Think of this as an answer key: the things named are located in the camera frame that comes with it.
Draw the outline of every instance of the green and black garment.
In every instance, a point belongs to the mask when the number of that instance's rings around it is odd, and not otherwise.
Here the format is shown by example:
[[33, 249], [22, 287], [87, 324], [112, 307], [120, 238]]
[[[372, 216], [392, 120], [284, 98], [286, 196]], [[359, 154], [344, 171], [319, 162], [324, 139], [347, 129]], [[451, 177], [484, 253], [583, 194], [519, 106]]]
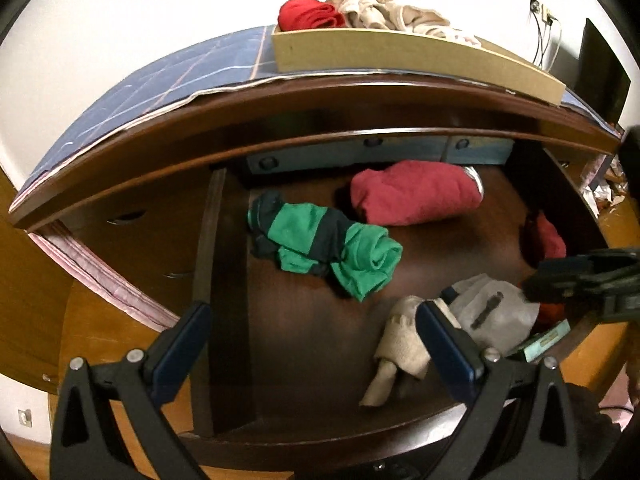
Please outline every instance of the green and black garment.
[[330, 207], [286, 203], [274, 190], [254, 200], [248, 222], [255, 256], [275, 258], [289, 272], [325, 276], [332, 270], [359, 301], [391, 280], [402, 255], [387, 229]]

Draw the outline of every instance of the gray garment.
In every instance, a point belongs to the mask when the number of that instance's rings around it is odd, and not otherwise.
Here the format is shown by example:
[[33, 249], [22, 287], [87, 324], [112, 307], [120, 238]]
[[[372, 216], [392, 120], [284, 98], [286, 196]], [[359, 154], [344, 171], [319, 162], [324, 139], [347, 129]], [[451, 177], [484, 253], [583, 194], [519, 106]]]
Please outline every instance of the gray garment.
[[482, 349], [492, 346], [508, 354], [527, 339], [538, 318], [539, 303], [529, 303], [517, 286], [486, 274], [457, 282], [452, 288], [458, 297], [449, 309]]

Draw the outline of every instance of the black monitor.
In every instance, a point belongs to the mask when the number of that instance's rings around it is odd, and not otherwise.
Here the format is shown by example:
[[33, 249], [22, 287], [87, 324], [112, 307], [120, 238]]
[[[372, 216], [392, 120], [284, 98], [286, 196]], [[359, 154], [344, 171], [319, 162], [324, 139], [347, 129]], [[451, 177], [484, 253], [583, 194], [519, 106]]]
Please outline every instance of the black monitor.
[[616, 124], [625, 105], [631, 81], [602, 34], [587, 18], [582, 35], [578, 94], [607, 123]]

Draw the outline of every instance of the open drawer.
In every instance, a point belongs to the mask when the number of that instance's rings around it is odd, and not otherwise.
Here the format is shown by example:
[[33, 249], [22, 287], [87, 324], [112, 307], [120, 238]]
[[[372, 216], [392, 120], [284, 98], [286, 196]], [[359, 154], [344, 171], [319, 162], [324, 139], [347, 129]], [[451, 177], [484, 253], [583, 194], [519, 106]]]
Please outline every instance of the open drawer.
[[[210, 301], [214, 323], [191, 375], [194, 432], [181, 435], [200, 464], [317, 472], [433, 441], [451, 409], [459, 410], [434, 368], [423, 381], [401, 377], [385, 406], [358, 406], [394, 301], [434, 298], [481, 272], [519, 283], [533, 272], [519, 245], [529, 211], [544, 210], [569, 254], [606, 247], [588, 206], [540, 143], [516, 140], [503, 164], [476, 169], [485, 189], [481, 206], [458, 218], [391, 227], [402, 259], [392, 281], [362, 303], [321, 278], [256, 259], [246, 227], [251, 200], [267, 187], [287, 202], [341, 207], [340, 190], [359, 168], [265, 176], [230, 164], [214, 171], [194, 275], [194, 295]], [[581, 312], [570, 323], [571, 332], [548, 352], [559, 360], [595, 320]]]

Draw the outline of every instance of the yellow box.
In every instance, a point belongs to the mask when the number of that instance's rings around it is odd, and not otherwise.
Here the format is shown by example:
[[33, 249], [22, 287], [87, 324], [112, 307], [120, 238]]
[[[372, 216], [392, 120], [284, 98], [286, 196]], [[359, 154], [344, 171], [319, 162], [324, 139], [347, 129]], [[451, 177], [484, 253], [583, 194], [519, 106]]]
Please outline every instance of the yellow box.
[[471, 79], [559, 105], [565, 85], [486, 40], [482, 48], [394, 30], [315, 28], [272, 35], [280, 72], [382, 68]]

